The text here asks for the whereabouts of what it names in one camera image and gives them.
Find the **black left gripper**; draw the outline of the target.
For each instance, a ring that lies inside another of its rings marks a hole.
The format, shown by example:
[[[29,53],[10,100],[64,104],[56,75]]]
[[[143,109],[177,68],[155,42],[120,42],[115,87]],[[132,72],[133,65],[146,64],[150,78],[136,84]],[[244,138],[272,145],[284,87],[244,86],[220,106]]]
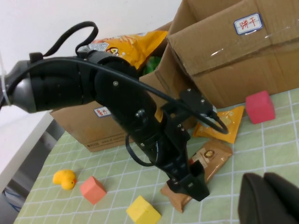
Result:
[[[205,182],[205,170],[199,161],[189,165],[186,144],[190,135],[184,130],[182,122],[190,117],[188,112],[172,110],[143,109],[126,112],[126,149],[131,157],[144,167],[155,166],[164,171],[169,180],[168,187],[174,192],[185,194],[202,201],[210,195]],[[148,157],[143,162],[133,152],[129,139]]]

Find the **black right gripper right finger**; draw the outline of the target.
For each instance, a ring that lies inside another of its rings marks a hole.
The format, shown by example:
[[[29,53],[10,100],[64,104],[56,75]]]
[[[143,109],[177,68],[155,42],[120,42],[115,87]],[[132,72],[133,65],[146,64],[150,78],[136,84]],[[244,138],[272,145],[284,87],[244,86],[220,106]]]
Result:
[[[265,173],[264,179],[273,188],[288,213],[299,223],[299,188],[275,173]]]

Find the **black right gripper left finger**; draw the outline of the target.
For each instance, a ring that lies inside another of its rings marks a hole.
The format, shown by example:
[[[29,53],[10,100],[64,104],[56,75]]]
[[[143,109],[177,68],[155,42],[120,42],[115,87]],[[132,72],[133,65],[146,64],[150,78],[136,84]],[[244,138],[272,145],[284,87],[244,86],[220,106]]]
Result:
[[[285,224],[290,221],[276,192],[254,173],[243,175],[238,216],[241,224]]]

